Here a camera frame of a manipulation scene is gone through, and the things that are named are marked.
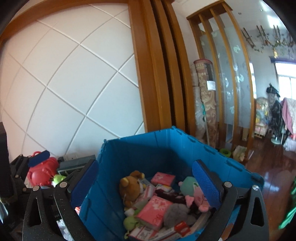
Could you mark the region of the red bear-face plastic case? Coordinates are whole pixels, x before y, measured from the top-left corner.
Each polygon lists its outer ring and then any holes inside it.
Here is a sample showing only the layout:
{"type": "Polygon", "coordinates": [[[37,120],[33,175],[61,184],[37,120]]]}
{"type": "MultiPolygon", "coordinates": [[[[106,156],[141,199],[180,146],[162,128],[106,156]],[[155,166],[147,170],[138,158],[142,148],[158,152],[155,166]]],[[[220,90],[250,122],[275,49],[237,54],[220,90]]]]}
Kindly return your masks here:
{"type": "Polygon", "coordinates": [[[27,178],[32,186],[52,186],[54,176],[57,174],[59,167],[58,160],[50,156],[47,160],[37,166],[31,167],[28,171],[27,178]]]}

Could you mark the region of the green frog plush toy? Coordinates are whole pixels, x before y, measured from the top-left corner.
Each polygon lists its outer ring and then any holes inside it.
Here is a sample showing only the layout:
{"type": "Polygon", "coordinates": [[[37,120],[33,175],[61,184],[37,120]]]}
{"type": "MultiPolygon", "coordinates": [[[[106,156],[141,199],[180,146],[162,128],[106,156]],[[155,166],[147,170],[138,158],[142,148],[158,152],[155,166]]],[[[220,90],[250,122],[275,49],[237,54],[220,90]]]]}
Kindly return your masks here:
{"type": "Polygon", "coordinates": [[[66,176],[56,174],[52,179],[52,186],[56,187],[57,184],[59,184],[61,181],[63,181],[66,178],[66,176]]]}

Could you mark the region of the black rectangular gift box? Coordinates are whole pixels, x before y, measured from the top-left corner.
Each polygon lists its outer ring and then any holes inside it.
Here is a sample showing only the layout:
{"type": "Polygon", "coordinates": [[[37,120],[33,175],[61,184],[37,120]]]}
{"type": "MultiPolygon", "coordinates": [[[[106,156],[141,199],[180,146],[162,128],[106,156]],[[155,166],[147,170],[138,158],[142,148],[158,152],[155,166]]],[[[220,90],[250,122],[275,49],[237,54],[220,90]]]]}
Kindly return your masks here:
{"type": "Polygon", "coordinates": [[[82,170],[84,166],[90,161],[95,160],[95,155],[75,158],[66,161],[64,157],[58,158],[59,167],[57,168],[57,173],[62,176],[68,176],[75,170],[82,170]]]}

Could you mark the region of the pink pig plush toy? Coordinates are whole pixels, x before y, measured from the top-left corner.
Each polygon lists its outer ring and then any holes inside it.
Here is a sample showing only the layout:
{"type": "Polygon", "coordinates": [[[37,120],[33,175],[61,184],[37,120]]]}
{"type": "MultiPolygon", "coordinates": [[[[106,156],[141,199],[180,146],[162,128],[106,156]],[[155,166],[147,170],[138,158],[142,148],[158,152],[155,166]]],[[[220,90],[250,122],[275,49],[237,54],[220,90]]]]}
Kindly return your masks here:
{"type": "Polygon", "coordinates": [[[200,212],[208,212],[211,209],[211,206],[206,199],[203,191],[201,190],[200,186],[193,186],[193,195],[186,195],[186,206],[190,208],[193,203],[197,205],[200,212]]]}

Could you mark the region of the grey fluffy plush toy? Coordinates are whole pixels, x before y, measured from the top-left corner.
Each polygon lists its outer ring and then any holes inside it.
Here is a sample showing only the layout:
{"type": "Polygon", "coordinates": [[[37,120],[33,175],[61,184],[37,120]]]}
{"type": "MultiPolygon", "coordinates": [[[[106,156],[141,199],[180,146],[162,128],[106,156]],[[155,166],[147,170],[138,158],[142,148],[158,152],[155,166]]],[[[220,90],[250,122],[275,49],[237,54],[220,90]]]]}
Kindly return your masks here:
{"type": "Polygon", "coordinates": [[[191,226],[196,220],[196,217],[190,213],[190,209],[185,204],[174,203],[165,212],[164,226],[172,228],[182,221],[191,226]]]}

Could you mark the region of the brown bear plush toy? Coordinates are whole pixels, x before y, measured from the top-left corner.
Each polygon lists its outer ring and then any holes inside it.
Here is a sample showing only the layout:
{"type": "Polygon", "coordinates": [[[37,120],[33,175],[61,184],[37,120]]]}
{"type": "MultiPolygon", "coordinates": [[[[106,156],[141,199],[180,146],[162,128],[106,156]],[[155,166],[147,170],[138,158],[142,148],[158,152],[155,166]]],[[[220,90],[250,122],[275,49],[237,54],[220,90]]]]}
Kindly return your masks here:
{"type": "Polygon", "coordinates": [[[125,208],[133,207],[137,198],[144,192],[146,185],[141,183],[145,175],[139,171],[133,171],[129,176],[121,178],[119,193],[125,208]]]}

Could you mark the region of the pink tissue pack in crate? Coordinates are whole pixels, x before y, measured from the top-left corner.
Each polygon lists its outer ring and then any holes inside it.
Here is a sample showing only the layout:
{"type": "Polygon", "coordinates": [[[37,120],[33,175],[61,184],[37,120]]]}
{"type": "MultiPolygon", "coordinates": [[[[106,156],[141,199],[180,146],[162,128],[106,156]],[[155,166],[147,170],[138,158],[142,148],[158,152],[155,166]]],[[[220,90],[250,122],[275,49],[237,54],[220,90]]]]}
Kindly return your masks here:
{"type": "Polygon", "coordinates": [[[158,231],[163,226],[164,215],[173,203],[158,196],[153,196],[137,214],[137,220],[146,227],[158,231]]]}

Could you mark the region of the blue plastic storage crate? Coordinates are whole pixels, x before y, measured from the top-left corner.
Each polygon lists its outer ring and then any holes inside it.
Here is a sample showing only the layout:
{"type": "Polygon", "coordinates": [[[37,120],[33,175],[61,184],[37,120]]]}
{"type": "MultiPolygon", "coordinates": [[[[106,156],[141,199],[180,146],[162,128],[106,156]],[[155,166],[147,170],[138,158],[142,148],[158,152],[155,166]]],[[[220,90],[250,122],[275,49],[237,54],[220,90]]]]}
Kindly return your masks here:
{"type": "Polygon", "coordinates": [[[264,186],[259,174],[174,127],[108,140],[82,179],[88,190],[79,214],[83,224],[95,240],[123,240],[125,214],[120,179],[138,170],[148,179],[163,172],[182,181],[191,176],[192,164],[197,160],[235,187],[264,186]]]}

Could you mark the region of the rolled patterned carpet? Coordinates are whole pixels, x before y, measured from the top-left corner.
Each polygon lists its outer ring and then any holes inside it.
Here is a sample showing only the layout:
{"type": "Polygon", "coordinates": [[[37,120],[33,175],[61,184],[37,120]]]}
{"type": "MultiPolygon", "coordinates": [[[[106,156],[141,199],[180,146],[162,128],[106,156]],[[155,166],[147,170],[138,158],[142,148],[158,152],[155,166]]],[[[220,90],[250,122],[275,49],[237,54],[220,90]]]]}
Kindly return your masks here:
{"type": "Polygon", "coordinates": [[[216,82],[213,63],[208,59],[194,61],[196,73],[201,92],[201,101],[206,114],[209,145],[216,147],[217,127],[217,103],[216,103],[216,82]]]}

